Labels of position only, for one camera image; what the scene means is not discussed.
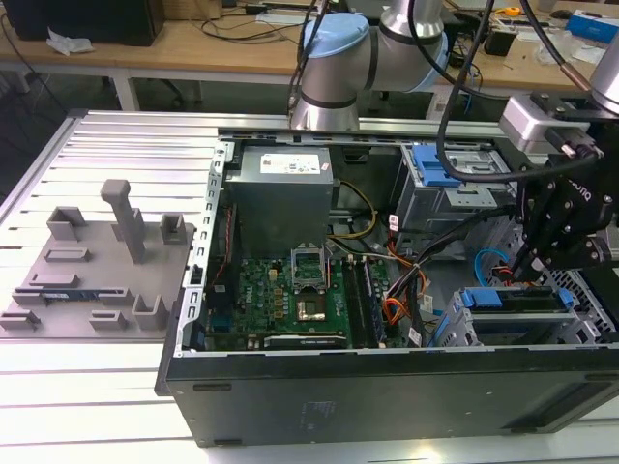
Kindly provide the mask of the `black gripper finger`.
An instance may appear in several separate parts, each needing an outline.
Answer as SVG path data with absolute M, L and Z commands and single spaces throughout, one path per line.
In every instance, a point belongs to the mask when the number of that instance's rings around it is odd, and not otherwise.
M 573 208 L 566 192 L 566 179 L 531 180 L 518 187 L 519 219 L 523 245 L 512 266 L 516 281 L 536 279 L 545 265 L 547 252 L 555 242 Z
M 578 236 L 537 247 L 529 267 L 540 272 L 574 270 L 601 266 L 604 263 L 604 239 L 596 235 Z

